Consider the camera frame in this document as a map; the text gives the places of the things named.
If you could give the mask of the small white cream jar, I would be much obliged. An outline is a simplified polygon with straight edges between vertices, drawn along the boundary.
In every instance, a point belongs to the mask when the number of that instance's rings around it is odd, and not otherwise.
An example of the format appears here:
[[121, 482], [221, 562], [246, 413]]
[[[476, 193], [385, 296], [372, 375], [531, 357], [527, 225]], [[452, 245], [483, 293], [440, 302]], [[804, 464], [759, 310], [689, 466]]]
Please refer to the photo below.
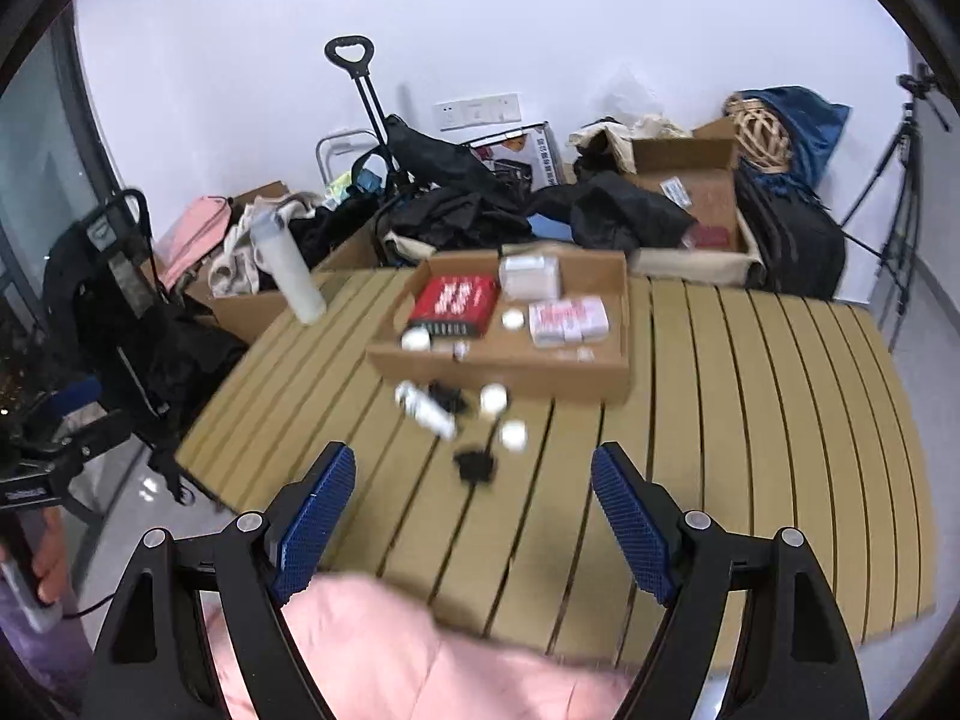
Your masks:
[[508, 419], [500, 427], [500, 442], [513, 454], [524, 452], [529, 440], [529, 431], [522, 419]]

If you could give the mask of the white tube bottle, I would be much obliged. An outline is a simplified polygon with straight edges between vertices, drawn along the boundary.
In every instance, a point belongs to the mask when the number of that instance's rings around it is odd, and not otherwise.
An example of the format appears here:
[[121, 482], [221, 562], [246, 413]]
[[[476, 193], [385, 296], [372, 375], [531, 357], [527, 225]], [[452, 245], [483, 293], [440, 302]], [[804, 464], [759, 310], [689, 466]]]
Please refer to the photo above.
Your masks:
[[416, 387], [409, 380], [400, 382], [394, 390], [395, 405], [412, 418], [418, 426], [425, 427], [433, 436], [446, 442], [457, 437], [457, 422], [449, 411], [444, 410], [438, 401]]

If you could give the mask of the small white round jar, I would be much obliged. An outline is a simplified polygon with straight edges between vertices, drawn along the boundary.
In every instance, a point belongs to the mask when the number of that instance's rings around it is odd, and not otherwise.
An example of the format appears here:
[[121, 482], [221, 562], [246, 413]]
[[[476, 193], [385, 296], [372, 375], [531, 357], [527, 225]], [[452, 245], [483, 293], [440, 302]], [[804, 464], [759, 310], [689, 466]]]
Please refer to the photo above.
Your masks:
[[501, 383], [489, 383], [478, 394], [478, 408], [483, 418], [496, 419], [509, 406], [508, 390]]

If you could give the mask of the black hair clips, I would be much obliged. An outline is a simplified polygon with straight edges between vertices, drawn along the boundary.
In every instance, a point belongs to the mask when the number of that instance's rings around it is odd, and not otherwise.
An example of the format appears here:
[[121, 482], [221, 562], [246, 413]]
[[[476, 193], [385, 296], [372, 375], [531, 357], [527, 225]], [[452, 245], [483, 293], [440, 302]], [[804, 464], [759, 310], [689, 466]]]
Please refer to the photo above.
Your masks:
[[460, 388], [448, 387], [439, 380], [433, 380], [428, 383], [428, 395], [451, 415], [465, 415], [470, 411], [470, 403]]

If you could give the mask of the pink patterned packet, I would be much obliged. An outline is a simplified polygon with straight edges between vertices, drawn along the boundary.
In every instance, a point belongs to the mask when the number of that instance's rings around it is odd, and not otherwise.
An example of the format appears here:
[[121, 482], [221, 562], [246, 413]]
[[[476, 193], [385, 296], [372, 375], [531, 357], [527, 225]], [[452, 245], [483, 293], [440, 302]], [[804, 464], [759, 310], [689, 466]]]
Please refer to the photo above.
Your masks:
[[586, 343], [610, 332], [610, 320], [599, 296], [533, 302], [527, 308], [527, 327], [537, 346]]

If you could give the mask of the red printed box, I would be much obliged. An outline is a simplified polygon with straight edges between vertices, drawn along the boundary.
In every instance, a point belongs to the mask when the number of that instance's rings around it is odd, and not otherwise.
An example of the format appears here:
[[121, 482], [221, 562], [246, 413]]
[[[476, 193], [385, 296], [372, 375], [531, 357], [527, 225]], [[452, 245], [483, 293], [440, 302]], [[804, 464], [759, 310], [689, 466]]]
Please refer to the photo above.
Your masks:
[[407, 328], [425, 328], [432, 337], [478, 338], [487, 331], [500, 296], [488, 275], [431, 278], [416, 296]]

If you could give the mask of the clear plastic container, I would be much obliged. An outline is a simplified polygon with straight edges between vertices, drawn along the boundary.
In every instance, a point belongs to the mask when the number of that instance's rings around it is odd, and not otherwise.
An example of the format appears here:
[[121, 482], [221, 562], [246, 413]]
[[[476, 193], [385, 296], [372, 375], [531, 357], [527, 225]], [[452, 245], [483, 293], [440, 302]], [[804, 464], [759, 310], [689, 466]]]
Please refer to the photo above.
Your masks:
[[555, 255], [511, 255], [500, 260], [498, 281], [514, 302], [553, 301], [562, 295], [562, 269]]

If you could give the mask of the pink clothing of operator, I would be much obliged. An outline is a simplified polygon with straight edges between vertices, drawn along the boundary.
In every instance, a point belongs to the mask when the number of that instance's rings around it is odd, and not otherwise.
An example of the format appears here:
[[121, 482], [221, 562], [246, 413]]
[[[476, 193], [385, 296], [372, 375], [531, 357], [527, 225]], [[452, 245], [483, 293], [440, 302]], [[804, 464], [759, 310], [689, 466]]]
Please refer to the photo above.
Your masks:
[[281, 612], [338, 718], [610, 718], [630, 689], [616, 671], [441, 628], [369, 575], [314, 575]]

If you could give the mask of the cardboard box left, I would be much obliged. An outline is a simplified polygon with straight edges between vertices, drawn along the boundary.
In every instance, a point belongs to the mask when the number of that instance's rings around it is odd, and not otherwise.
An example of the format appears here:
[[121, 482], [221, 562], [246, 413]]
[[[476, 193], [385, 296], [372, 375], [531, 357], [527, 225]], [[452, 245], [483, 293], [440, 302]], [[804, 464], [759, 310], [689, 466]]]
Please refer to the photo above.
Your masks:
[[[269, 182], [247, 192], [228, 197], [229, 224], [225, 236], [236, 226], [247, 205], [259, 202], [278, 203], [290, 193], [290, 189], [281, 181]], [[221, 255], [224, 241], [205, 255], [192, 270], [192, 278], [184, 280], [182, 294], [202, 307], [200, 318], [208, 323], [216, 323], [226, 332], [233, 333], [244, 343], [252, 344], [267, 330], [272, 322], [288, 309], [288, 302], [276, 289], [263, 286], [254, 294], [223, 294], [217, 296], [208, 286], [208, 273], [213, 262]]]

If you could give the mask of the beige cloth pile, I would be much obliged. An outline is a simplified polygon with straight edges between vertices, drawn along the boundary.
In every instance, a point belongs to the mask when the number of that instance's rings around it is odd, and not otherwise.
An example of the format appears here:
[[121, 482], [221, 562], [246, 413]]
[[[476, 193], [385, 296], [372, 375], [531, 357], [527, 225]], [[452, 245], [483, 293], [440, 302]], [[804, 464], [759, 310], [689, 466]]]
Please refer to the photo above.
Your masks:
[[257, 193], [242, 207], [239, 221], [229, 226], [221, 252], [212, 260], [206, 282], [213, 298], [257, 294], [270, 270], [252, 242], [251, 226], [262, 213], [276, 211], [283, 221], [312, 220], [320, 197], [314, 192], [288, 192], [276, 199]]

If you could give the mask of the pink backpack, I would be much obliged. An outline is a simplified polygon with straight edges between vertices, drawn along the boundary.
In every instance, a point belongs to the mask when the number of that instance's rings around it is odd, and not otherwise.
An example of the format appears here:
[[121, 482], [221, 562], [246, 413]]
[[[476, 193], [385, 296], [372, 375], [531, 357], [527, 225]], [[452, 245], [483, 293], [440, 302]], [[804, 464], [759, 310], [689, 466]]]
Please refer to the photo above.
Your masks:
[[176, 222], [155, 242], [160, 282], [172, 289], [182, 275], [223, 241], [231, 220], [231, 203], [220, 195], [203, 195], [184, 208]]

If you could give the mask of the white thermos bottle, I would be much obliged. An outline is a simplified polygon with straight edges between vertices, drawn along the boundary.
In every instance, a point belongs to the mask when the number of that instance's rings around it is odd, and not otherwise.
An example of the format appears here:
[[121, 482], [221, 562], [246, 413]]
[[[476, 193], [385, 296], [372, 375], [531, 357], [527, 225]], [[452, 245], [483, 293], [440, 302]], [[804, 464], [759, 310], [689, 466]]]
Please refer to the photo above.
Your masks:
[[327, 304], [283, 216], [275, 210], [257, 213], [249, 234], [260, 266], [274, 278], [296, 318], [302, 325], [316, 323], [324, 316]]

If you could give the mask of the flat cardboard tray box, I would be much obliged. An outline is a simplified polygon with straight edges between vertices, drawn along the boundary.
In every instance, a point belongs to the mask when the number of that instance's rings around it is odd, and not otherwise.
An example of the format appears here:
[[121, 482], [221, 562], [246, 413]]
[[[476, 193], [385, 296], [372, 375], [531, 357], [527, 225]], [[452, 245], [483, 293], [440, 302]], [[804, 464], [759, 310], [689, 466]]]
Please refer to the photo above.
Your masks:
[[498, 281], [501, 257], [491, 250], [434, 255], [423, 260], [382, 316], [366, 356], [382, 377], [400, 382], [439, 380], [454, 387], [501, 383], [513, 395], [619, 405], [631, 390], [630, 288], [625, 257], [613, 252], [553, 249], [562, 269], [558, 299], [599, 296], [610, 332], [586, 343], [537, 346], [527, 327], [532, 302], [514, 302], [501, 291], [487, 331], [478, 338], [432, 337], [407, 328], [416, 296], [431, 278], [488, 275]]

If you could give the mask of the white metal rack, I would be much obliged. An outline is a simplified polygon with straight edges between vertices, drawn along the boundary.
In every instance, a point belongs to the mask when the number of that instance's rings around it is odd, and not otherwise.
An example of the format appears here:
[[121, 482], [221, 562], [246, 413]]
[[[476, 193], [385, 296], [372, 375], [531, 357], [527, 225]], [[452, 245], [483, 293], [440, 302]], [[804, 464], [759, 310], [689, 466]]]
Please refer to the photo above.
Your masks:
[[338, 161], [356, 158], [376, 145], [374, 133], [367, 128], [345, 128], [320, 137], [314, 146], [314, 160], [322, 185], [327, 187], [337, 177]]

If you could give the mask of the black clothes pile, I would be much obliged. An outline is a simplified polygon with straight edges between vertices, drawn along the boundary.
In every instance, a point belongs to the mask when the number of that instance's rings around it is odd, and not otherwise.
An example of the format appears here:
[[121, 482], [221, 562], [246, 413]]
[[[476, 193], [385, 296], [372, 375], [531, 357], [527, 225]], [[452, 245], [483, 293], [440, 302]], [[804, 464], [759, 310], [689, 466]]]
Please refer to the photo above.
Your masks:
[[534, 241], [532, 220], [569, 227], [589, 250], [680, 249], [697, 220], [665, 195], [636, 187], [617, 172], [594, 172], [576, 184], [532, 190], [501, 177], [473, 149], [430, 138], [398, 115], [386, 119], [387, 145], [376, 156], [398, 165], [391, 192], [355, 190], [337, 210], [293, 221], [293, 241], [309, 266], [366, 226], [387, 250], [394, 234], [439, 252], [500, 250]]

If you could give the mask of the large cardboard box right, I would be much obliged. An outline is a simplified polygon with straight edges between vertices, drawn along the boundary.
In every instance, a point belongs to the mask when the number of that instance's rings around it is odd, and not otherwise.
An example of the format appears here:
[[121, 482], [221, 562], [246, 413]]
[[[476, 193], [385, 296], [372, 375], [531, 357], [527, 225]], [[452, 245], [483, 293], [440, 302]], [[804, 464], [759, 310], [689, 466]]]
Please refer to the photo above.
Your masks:
[[675, 278], [724, 288], [755, 288], [766, 265], [754, 233], [737, 210], [734, 171], [739, 147], [729, 119], [716, 119], [688, 138], [631, 142], [632, 183], [659, 192], [697, 222], [674, 247], [643, 247], [630, 255], [633, 275]]

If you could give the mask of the woven wicker basket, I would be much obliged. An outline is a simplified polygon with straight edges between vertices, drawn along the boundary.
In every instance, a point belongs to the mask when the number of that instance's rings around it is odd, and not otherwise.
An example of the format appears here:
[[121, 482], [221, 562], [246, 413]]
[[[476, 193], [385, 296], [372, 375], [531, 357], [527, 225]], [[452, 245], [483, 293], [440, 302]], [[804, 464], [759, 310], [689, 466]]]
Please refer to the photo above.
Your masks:
[[761, 99], [731, 94], [724, 115], [732, 122], [743, 157], [763, 174], [786, 174], [793, 159], [788, 129]]

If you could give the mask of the blue cloth bag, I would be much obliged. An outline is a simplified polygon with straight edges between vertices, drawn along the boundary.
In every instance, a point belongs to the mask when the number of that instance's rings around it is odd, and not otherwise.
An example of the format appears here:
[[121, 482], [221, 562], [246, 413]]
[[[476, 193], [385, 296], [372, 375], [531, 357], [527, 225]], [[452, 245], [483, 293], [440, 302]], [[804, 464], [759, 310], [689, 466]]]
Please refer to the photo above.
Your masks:
[[778, 117], [791, 138], [793, 152], [784, 174], [765, 174], [745, 163], [748, 176], [776, 195], [786, 195], [789, 190], [815, 195], [850, 118], [850, 106], [828, 103], [805, 86], [743, 89], [739, 96], [760, 101]]

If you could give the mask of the printed product carton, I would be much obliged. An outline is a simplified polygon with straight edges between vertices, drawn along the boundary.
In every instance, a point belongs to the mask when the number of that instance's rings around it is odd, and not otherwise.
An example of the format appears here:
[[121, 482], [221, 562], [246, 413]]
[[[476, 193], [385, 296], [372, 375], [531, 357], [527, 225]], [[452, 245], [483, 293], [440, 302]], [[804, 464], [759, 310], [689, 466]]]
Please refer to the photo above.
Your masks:
[[473, 138], [466, 147], [500, 179], [530, 192], [565, 182], [560, 151], [548, 122]]

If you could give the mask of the white wall socket strip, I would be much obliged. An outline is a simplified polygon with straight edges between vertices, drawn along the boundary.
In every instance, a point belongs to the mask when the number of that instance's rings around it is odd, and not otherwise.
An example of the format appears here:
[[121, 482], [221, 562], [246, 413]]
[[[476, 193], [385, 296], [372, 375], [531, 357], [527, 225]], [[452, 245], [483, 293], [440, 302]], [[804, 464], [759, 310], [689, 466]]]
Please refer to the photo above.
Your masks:
[[523, 120], [521, 99], [516, 93], [436, 103], [433, 115], [441, 132], [483, 125], [514, 124]]

